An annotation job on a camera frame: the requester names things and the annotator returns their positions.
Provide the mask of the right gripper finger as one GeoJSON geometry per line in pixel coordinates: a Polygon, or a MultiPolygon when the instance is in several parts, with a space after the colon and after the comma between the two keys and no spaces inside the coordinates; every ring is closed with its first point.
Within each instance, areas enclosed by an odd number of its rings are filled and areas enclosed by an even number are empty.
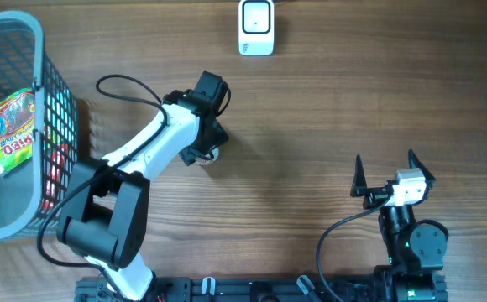
{"type": "Polygon", "coordinates": [[[412,169],[419,169],[427,182],[434,183],[436,181],[434,175],[424,166],[412,149],[408,150],[408,164],[412,169]]]}
{"type": "Polygon", "coordinates": [[[350,189],[351,197],[365,196],[368,193],[368,186],[364,174],[364,166],[360,155],[355,159],[353,182],[350,189]]]}

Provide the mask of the green lid jar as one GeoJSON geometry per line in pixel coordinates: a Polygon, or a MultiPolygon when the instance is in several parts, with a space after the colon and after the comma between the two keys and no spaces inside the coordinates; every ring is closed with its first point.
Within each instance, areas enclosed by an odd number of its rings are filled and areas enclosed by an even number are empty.
{"type": "Polygon", "coordinates": [[[199,165],[209,165],[215,162],[220,154],[219,148],[213,148],[208,153],[199,156],[196,159],[196,163],[199,165]]]}

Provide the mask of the red candy bar wrapper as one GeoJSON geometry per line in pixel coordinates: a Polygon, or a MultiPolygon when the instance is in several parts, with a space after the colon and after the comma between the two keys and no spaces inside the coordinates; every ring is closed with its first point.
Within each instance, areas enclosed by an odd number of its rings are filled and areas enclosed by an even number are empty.
{"type": "Polygon", "coordinates": [[[65,168],[67,144],[58,144],[51,154],[51,164],[47,171],[48,180],[45,181],[45,200],[42,209],[51,211],[59,197],[62,170],[65,168]]]}

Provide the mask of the green Haribo candy bag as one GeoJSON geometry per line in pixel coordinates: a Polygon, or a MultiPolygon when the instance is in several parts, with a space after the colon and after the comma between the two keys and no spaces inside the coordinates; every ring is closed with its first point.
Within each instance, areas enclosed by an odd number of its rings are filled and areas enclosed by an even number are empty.
{"type": "Polygon", "coordinates": [[[23,88],[0,101],[0,176],[33,156],[35,94],[23,88]]]}

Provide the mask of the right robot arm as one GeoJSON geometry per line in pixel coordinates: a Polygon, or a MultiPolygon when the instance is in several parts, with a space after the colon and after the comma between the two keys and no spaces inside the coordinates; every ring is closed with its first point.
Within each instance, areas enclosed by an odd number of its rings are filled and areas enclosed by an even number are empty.
{"type": "Polygon", "coordinates": [[[365,210],[379,212],[380,233],[389,263],[374,268],[371,301],[448,300],[443,269],[448,229],[434,220],[415,218],[414,207],[428,197],[436,181],[413,150],[407,169],[399,169],[381,187],[369,187],[360,156],[355,159],[352,197],[364,199],[365,210]]]}

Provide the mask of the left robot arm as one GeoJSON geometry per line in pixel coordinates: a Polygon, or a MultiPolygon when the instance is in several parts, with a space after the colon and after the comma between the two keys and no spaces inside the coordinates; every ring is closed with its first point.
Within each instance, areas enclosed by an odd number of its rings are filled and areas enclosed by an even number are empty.
{"type": "Polygon", "coordinates": [[[186,165],[217,159],[228,141],[217,119],[230,98],[228,83],[205,71],[194,88],[157,97],[155,118],[121,148],[74,165],[56,237],[100,273],[77,282],[77,301],[166,299],[165,285],[139,252],[150,185],[174,157],[186,165]]]}

